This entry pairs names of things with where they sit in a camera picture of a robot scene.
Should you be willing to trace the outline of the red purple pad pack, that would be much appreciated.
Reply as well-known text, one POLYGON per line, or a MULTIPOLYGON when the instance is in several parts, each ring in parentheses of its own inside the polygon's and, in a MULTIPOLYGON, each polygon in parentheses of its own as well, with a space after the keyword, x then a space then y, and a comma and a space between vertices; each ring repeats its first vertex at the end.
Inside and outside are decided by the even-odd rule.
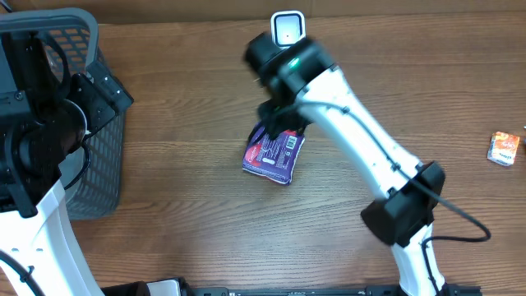
POLYGON ((264 130, 262 122, 259 122, 251 131, 242 158, 242 169, 273 182, 289 185, 305 136, 287 130, 271 140, 264 130))

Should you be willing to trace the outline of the small orange box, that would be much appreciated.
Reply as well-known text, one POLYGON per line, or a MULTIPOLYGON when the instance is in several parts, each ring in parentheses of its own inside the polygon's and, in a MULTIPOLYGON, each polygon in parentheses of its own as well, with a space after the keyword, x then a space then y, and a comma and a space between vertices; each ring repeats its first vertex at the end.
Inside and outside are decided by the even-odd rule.
POLYGON ((492 134, 487 159, 502 166, 514 164, 520 137, 506 132, 492 134))

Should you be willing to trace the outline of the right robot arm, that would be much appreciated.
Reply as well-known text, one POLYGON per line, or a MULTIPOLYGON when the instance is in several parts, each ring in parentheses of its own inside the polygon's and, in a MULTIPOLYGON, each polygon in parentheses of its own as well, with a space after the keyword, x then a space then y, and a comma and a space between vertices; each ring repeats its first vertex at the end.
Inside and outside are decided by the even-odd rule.
POLYGON ((423 164, 400 146, 371 116, 343 71, 313 39, 287 49, 262 33, 247 46, 244 60, 270 99, 257 110, 260 121, 249 136, 303 133, 315 123, 349 158, 374 201, 361 217, 390 246, 407 295, 442 295, 445 278, 431 244, 433 210, 445 183, 436 162, 423 164))

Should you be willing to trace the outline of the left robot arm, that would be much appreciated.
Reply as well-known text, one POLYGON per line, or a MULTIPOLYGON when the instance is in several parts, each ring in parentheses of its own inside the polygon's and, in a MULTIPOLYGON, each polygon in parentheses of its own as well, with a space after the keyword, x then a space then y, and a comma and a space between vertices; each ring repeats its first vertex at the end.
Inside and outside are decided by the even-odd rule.
POLYGON ((92 275, 67 213, 61 163, 132 105, 98 61, 76 70, 43 30, 1 36, 1 267, 20 295, 112 295, 92 275))

